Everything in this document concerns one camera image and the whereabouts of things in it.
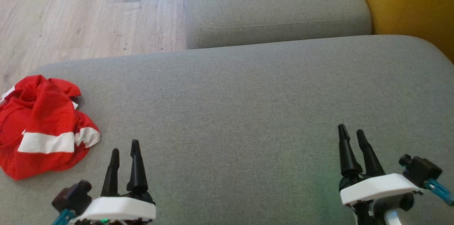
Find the mustard yellow backrest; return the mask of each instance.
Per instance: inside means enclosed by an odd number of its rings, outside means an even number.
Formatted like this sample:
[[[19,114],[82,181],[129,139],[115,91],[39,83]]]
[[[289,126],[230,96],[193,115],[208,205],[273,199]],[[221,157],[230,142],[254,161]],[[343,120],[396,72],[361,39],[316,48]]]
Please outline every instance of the mustard yellow backrest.
[[[454,0],[366,0],[374,34],[425,39],[454,62]]]

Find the teal connector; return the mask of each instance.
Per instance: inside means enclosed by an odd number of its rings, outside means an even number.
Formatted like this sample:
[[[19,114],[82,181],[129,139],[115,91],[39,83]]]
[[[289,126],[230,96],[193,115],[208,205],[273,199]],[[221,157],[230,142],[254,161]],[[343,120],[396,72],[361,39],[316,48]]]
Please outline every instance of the teal connector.
[[[424,187],[443,199],[443,201],[449,206],[454,205],[454,196],[452,196],[451,192],[436,180],[427,180],[427,183],[424,185]]]
[[[69,209],[64,209],[63,212],[55,219],[52,225],[68,225],[71,219],[76,217],[75,213]]]

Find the red and white garment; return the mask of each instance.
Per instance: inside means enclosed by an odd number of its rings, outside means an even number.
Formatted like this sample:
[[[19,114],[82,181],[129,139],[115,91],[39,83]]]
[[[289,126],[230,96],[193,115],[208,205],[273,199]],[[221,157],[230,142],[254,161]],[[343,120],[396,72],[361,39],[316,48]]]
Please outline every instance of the red and white garment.
[[[91,119],[70,97],[71,82],[44,76],[19,81],[0,100],[0,166],[15,180],[73,167],[99,141]]]

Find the gray seat cushion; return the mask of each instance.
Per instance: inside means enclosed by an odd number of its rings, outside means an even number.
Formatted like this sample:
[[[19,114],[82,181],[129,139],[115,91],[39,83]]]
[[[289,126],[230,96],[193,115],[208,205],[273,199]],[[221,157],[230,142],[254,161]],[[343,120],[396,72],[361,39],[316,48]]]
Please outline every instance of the gray seat cushion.
[[[0,175],[0,223],[51,224],[50,202],[81,180],[99,196],[112,148],[120,192],[139,139],[156,224],[352,225],[338,192],[336,126],[362,128],[387,173],[428,158],[454,189],[454,66],[407,36],[357,36],[81,60],[35,73],[80,86],[101,141],[78,165],[14,182]],[[353,141],[357,159],[362,160]],[[415,224],[450,224],[417,196]]]
[[[187,0],[187,47],[371,33],[365,0]]]

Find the gray upholstery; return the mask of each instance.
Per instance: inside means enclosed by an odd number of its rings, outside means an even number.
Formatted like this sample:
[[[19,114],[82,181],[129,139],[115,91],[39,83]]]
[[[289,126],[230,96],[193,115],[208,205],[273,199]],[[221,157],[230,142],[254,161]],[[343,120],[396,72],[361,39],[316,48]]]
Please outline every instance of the gray upholstery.
[[[0,224],[51,224],[52,198],[81,179],[99,196],[112,148],[129,180],[139,139],[163,225],[352,225],[341,205],[336,126],[362,128],[386,172],[427,157],[454,189],[454,66],[407,36],[357,36],[81,60],[35,73],[80,86],[101,141],[71,170],[0,175]],[[362,160],[353,141],[358,160]],[[416,197],[414,224],[450,224]]]
[[[187,0],[187,47],[371,33],[365,0]]]

